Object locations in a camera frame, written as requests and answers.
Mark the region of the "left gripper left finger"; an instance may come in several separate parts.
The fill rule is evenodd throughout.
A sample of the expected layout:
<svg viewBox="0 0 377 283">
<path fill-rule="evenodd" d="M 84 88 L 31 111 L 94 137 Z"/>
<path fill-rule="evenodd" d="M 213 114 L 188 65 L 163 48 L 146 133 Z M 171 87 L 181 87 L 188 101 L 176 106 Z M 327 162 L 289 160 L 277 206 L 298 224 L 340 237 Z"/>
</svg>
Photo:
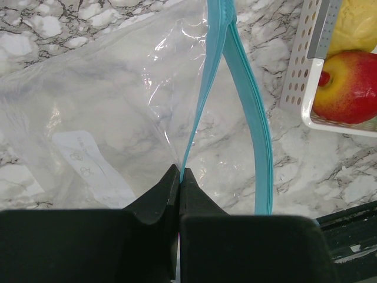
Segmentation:
<svg viewBox="0 0 377 283">
<path fill-rule="evenodd" d="M 171 166 L 123 209 L 1 212 L 1 281 L 172 281 L 179 175 Z"/>
</svg>

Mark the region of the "clear zip top bag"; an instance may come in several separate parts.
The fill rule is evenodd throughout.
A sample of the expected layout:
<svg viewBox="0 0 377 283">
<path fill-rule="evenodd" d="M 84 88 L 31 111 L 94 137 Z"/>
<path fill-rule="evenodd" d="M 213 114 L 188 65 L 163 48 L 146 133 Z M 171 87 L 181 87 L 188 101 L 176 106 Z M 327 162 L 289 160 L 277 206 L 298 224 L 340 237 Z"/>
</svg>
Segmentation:
<svg viewBox="0 0 377 283">
<path fill-rule="evenodd" d="M 123 208 L 172 165 L 224 195 L 251 174 L 269 215 L 273 154 L 233 1 L 180 1 L 1 78 L 1 132 L 38 188 L 2 209 Z"/>
</svg>

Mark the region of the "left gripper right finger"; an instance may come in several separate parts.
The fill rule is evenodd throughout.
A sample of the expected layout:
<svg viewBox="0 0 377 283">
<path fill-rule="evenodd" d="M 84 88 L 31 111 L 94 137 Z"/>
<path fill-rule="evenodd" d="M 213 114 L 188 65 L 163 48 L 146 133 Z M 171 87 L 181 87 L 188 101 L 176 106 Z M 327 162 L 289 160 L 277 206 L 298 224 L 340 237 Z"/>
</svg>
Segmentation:
<svg viewBox="0 0 377 283">
<path fill-rule="evenodd" d="M 232 216 L 186 169 L 180 185 L 181 282 L 338 282 L 323 233 L 302 216 Z"/>
</svg>

